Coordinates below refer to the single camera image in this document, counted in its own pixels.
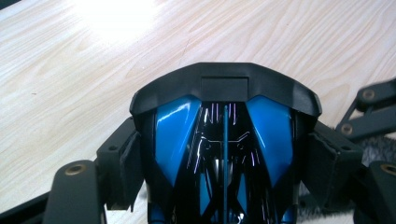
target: black plastic part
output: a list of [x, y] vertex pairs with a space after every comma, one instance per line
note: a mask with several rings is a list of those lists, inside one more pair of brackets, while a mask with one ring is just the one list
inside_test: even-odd
[[31, 201], [20, 204], [6, 211], [5, 213], [0, 214], [0, 223], [41, 223], [46, 210], [48, 197], [48, 193], [42, 194], [36, 198], [33, 198]]
[[374, 161], [369, 168], [357, 172], [348, 186], [348, 193], [357, 205], [355, 223], [396, 223], [395, 186], [395, 162]]
[[368, 108], [384, 107], [396, 103], [396, 79], [377, 83], [369, 87], [362, 88], [356, 96], [357, 109], [366, 111]]
[[[355, 111], [362, 116], [352, 118]], [[359, 90], [336, 131], [351, 141], [396, 131], [396, 79]]]
[[102, 198], [109, 210], [127, 210], [143, 184], [140, 133], [129, 118], [97, 150]]
[[58, 170], [43, 223], [106, 223], [92, 161], [74, 161]]
[[254, 63], [196, 63], [180, 68], [138, 91], [130, 111], [139, 115], [186, 95], [203, 102], [246, 102], [262, 95], [313, 117], [321, 114], [318, 97], [311, 90]]
[[362, 149], [318, 121], [310, 134], [303, 182], [318, 205], [327, 210], [348, 208], [345, 187], [349, 174], [361, 168]]

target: wooden table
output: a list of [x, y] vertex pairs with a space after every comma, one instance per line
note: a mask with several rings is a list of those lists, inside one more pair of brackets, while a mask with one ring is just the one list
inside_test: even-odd
[[[1, 213], [94, 160], [133, 94], [188, 64], [272, 68], [315, 91], [335, 126], [360, 87], [396, 71], [396, 2], [23, 0], [0, 10], [0, 52]], [[109, 223], [145, 223], [141, 196], [135, 211]]]

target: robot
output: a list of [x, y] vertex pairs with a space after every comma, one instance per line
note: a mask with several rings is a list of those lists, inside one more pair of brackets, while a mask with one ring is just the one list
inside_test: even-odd
[[302, 181], [326, 210], [352, 201], [356, 223], [396, 223], [396, 164], [366, 167], [351, 142], [394, 131], [395, 90], [394, 80], [362, 89], [333, 130], [311, 90], [271, 69], [178, 69], [134, 95], [95, 161], [67, 164], [49, 193], [0, 223], [106, 223], [104, 204], [133, 211], [144, 181], [148, 223], [296, 223]]

